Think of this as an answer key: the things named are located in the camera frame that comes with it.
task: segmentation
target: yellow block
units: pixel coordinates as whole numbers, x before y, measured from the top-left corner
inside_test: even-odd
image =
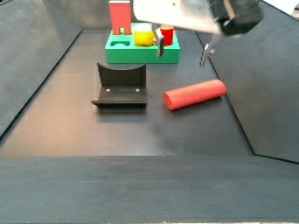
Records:
[[[139,24],[135,27],[134,35],[138,46],[151,46],[155,43],[155,34],[150,24]]]

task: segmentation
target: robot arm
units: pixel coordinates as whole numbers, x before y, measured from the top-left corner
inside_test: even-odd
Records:
[[[247,33],[262,21],[259,0],[135,0],[139,20],[213,33],[206,45],[201,65],[214,52],[221,35]]]

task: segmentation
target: red block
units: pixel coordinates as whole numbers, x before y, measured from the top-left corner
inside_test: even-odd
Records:
[[[163,93],[163,101],[170,110],[179,109],[194,103],[207,101],[227,93],[227,88],[221,80],[182,87]]]
[[[114,34],[119,35],[121,28],[125,28],[125,34],[131,35],[130,1],[110,1],[109,6]]]

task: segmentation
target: dark gray floor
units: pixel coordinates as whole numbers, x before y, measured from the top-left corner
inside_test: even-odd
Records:
[[[211,62],[255,153],[299,162],[299,21],[262,6],[262,23],[222,39]]]
[[[217,78],[210,64],[201,68],[195,32],[178,35],[181,63],[147,66],[147,108],[101,111],[91,101],[109,31],[85,32],[7,133],[0,156],[253,155],[226,96],[174,112],[165,106],[163,91]]]
[[[6,157],[0,179],[2,223],[299,221],[299,166],[262,157]]]

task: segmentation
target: red foam roller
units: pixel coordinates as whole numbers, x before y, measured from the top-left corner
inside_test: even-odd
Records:
[[[227,93],[227,88],[221,80],[170,90],[163,93],[163,101],[170,110],[179,109],[194,103],[207,101]]]

